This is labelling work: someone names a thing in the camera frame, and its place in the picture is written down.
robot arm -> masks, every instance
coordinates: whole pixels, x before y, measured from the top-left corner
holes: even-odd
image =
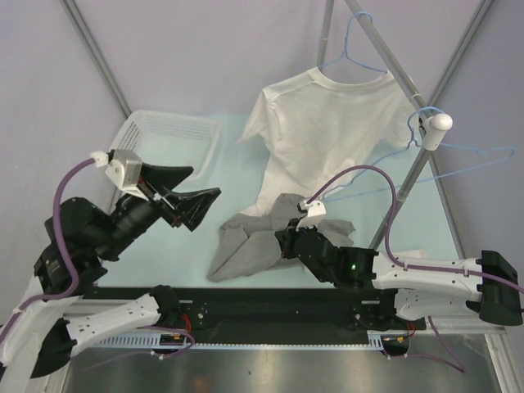
[[[72,277],[59,252],[52,219],[46,221],[51,244],[38,258],[22,302],[0,330],[0,393],[25,391],[30,377],[56,371],[107,337],[133,328],[173,326],[178,318],[178,299],[163,286],[104,313],[64,318],[67,308],[107,272],[101,260],[117,261],[159,218],[171,227],[184,225],[193,231],[220,194],[218,188],[171,191],[192,173],[191,167],[143,164],[132,151],[96,152],[92,158],[98,167],[107,166],[106,174],[124,195],[110,215],[84,198],[61,204],[62,234],[79,275],[78,286],[63,298],[60,294],[70,288]],[[42,295],[58,296],[32,301]]]
[[[517,284],[517,272],[497,252],[483,251],[480,259],[429,260],[400,256],[404,267],[394,263],[388,254],[357,247],[335,247],[316,226],[325,216],[323,203],[301,203],[299,210],[306,213],[293,219],[285,230],[275,233],[282,256],[298,258],[320,282],[331,282],[345,291],[420,290],[446,294],[461,300],[465,307],[479,314],[488,323],[504,326],[522,324],[520,296],[517,290],[501,282],[480,277],[488,273]],[[450,273],[429,269],[452,268],[466,273]],[[417,305],[418,298],[398,295],[390,313],[399,318],[415,320],[427,316],[428,309]],[[359,321],[366,318],[357,310]]]

t-shirt sleeve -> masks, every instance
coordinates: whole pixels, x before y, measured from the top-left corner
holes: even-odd
[[[402,94],[402,97],[400,97],[398,101],[397,108],[389,120],[385,135],[386,140],[393,147],[401,148],[408,146],[409,140],[411,139],[408,118],[414,111],[413,105],[411,105],[404,94]]]
[[[256,134],[259,134],[267,141],[270,139],[270,135],[277,131],[277,116],[271,107],[271,102],[268,100],[264,91],[262,91],[256,100],[253,111],[247,119],[244,133],[237,142],[245,142]]]

light blue table surface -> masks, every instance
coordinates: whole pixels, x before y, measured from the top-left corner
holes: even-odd
[[[219,226],[255,202],[269,158],[269,151],[262,138],[236,144],[247,116],[221,115],[210,118],[219,124],[221,132],[215,163],[202,180],[191,184],[191,188],[220,187],[222,194],[204,222],[194,233],[190,233],[184,227],[171,228],[159,220],[121,255],[119,262],[104,264],[109,272],[99,281],[99,286],[331,287],[331,284],[319,283],[301,266],[271,270],[218,284],[206,279],[219,244]],[[391,149],[386,144],[377,146],[368,162]],[[379,167],[393,178],[395,184],[401,184],[417,152],[418,149],[412,147],[403,154],[384,160]],[[431,169],[427,165],[421,178],[431,176]],[[337,193],[336,197],[386,186],[382,176],[368,171],[354,185]],[[352,221],[356,228],[356,232],[351,235],[355,246],[367,247],[390,203],[389,192],[326,203],[327,217]],[[434,259],[457,258],[435,182],[415,185],[395,220],[391,248],[394,252],[423,249]]]

white t-shirt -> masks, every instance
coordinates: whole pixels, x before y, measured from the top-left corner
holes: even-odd
[[[412,112],[390,72],[366,84],[339,84],[313,68],[264,88],[239,142],[259,134],[271,155],[257,202],[243,213],[266,214],[283,192],[312,196],[335,174],[363,164],[383,138],[407,146]]]

red wire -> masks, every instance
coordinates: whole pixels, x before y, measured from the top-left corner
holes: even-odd
[[[192,330],[191,320],[189,319],[187,314],[180,315],[180,318],[182,318],[184,321],[186,321],[186,330],[187,330],[188,333],[191,333],[191,330]]]
[[[417,328],[415,327],[415,325],[409,322],[408,323],[408,338],[413,337],[416,331],[417,331]]]

